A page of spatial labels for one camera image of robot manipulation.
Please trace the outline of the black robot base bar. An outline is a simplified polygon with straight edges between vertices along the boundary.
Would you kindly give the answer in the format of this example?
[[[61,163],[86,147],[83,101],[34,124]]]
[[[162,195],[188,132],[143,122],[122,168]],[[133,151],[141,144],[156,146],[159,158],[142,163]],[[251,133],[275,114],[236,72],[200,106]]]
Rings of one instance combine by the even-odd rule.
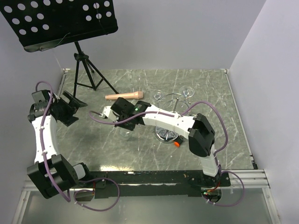
[[[91,171],[73,190],[95,190],[95,198],[125,196],[201,197],[205,189],[231,186],[228,174],[209,177],[201,170]]]

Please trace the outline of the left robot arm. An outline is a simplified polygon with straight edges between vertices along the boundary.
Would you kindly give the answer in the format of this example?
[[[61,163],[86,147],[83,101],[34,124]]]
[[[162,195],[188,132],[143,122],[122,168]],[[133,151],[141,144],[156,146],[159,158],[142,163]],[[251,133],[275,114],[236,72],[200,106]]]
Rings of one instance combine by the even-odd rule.
[[[70,190],[77,184],[86,188],[92,182],[92,175],[84,163],[71,165],[58,151],[57,123],[70,126],[78,120],[75,113],[86,103],[64,91],[69,101],[49,90],[32,93],[34,104],[31,105],[28,120],[36,136],[36,157],[34,165],[27,168],[27,174],[42,196],[49,199],[59,192]]]

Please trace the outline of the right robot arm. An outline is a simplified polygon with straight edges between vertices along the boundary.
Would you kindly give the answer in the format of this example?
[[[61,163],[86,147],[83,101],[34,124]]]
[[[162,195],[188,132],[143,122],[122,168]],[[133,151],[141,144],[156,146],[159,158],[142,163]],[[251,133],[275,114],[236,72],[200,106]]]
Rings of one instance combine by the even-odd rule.
[[[104,107],[102,116],[114,125],[133,131],[135,126],[155,126],[172,131],[188,140],[189,150],[199,157],[204,181],[214,186],[220,181],[220,168],[215,158],[215,131],[202,114],[195,117],[169,112],[144,101],[132,104],[118,98],[112,106]]]

